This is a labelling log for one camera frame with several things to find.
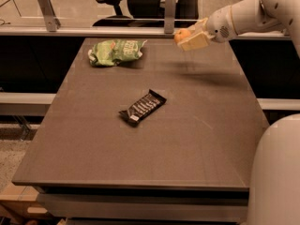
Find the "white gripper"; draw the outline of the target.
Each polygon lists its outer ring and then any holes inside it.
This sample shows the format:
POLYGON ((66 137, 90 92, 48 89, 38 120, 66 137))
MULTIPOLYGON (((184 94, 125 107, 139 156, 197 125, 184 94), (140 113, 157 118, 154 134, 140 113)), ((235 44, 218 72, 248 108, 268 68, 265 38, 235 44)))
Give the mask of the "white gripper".
POLYGON ((188 28, 188 31, 191 35, 176 43, 183 51, 204 48, 211 40, 221 43, 236 38, 232 7, 223 7, 211 14, 209 18, 196 21, 188 28))

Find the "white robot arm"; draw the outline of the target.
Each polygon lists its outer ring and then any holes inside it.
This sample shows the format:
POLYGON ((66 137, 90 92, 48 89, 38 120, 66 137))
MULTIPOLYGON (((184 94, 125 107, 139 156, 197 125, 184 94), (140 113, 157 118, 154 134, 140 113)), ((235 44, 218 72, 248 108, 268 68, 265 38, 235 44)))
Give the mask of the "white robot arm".
MULTIPOLYGON (((249 32, 284 29, 299 48, 299 0, 243 0, 223 7, 174 35, 184 51, 249 32)), ((300 118, 290 115, 268 128, 254 157, 247 221, 241 225, 300 225, 300 118)))

